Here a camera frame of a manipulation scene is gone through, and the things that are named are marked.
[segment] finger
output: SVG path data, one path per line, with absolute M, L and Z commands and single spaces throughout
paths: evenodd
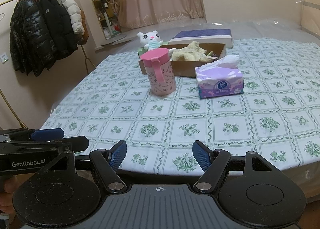
M 16 176 L 13 176 L 6 181 L 4 181 L 4 190 L 10 194 L 13 193 L 18 188 L 18 180 Z
M 4 192 L 0 193 L 0 206 L 11 206 L 12 205 L 13 193 L 7 194 Z
M 0 206 L 0 210 L 9 215 L 13 215 L 15 213 L 13 206 Z

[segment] purple tissue package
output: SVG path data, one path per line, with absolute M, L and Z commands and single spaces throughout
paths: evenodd
M 215 65 L 212 67 L 209 65 L 213 63 L 196 67 L 196 78 L 200 98 L 243 93 L 244 78 L 241 71 L 236 67 L 236 64 L 231 66 L 234 68 L 221 67 L 230 64 L 224 64 L 223 62 L 219 64 L 218 61 L 220 60 L 214 62 Z

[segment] white puffer jacket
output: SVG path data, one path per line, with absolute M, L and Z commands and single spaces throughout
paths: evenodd
M 71 19 L 73 32 L 75 34 L 83 33 L 84 28 L 81 19 L 81 10 L 74 0 L 57 0 L 59 4 L 68 11 Z

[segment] wall socket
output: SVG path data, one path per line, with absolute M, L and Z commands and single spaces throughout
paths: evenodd
M 6 61 L 9 60 L 7 54 L 4 52 L 3 54 L 0 55 L 0 59 L 1 59 L 1 62 L 4 64 Z

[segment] plush toy face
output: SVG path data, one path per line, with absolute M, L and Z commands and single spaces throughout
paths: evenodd
M 152 41 L 161 41 L 161 38 L 158 35 L 158 31 L 156 30 L 146 34 L 139 32 L 137 36 L 140 38 L 140 43 L 142 44 L 142 46 L 145 46 L 146 44 L 149 44 Z

